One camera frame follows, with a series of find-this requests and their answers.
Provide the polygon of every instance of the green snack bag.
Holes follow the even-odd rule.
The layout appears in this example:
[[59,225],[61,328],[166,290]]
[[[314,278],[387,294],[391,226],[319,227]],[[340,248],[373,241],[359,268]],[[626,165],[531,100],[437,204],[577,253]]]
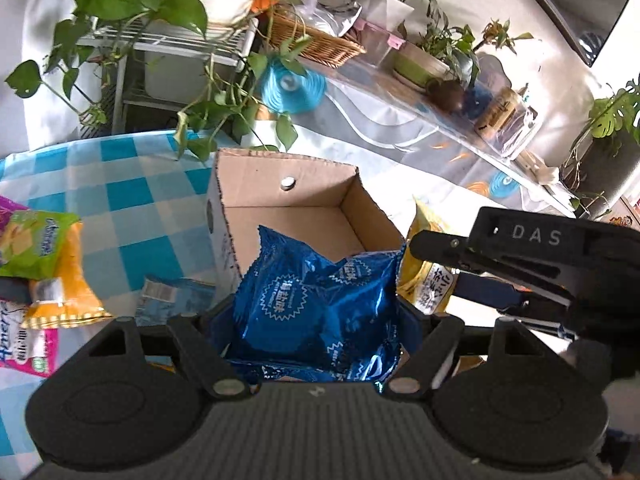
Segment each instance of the green snack bag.
[[79,220],[74,213],[14,212],[0,238],[0,276],[52,278],[66,232]]

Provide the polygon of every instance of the cardboard box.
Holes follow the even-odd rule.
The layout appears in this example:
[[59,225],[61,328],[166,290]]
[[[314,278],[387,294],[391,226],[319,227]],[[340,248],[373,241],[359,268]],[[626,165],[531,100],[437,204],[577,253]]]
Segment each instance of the cardboard box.
[[358,168],[304,155],[218,150],[206,215],[218,301],[236,291],[258,257],[258,225],[305,242],[334,262],[364,251],[398,250],[404,241],[362,187]]

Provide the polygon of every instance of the checkered tablecloth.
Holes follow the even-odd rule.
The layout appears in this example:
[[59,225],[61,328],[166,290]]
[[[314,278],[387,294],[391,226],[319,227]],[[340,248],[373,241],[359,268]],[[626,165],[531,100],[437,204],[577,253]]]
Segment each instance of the checkered tablecloth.
[[[176,161],[167,132],[70,142],[0,161],[0,194],[30,208],[82,217],[84,275],[114,316],[132,315],[146,274],[212,282],[204,217],[211,164]],[[66,360],[102,324],[60,330]],[[0,479],[18,480],[40,459],[24,408],[40,380],[0,368]]]

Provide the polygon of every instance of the yellow snack bag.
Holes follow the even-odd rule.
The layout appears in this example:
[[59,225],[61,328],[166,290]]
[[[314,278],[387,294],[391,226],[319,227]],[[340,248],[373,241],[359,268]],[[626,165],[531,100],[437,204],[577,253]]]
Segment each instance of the yellow snack bag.
[[[414,200],[415,217],[406,236],[407,242],[423,230],[440,233],[448,230],[447,225],[426,204]],[[447,267],[417,260],[407,248],[400,263],[396,291],[424,314],[444,312],[457,278]]]
[[84,280],[81,230],[82,222],[75,222],[66,233],[53,277],[30,281],[33,303],[23,328],[71,328],[112,317]]

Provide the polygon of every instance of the green pot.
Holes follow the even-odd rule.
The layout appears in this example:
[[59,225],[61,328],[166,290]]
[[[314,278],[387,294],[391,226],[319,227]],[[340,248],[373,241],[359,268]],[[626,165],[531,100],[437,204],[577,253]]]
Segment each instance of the green pot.
[[406,42],[398,51],[394,71],[420,88],[426,88],[429,81],[434,78],[440,80],[453,78],[445,63],[409,42]]

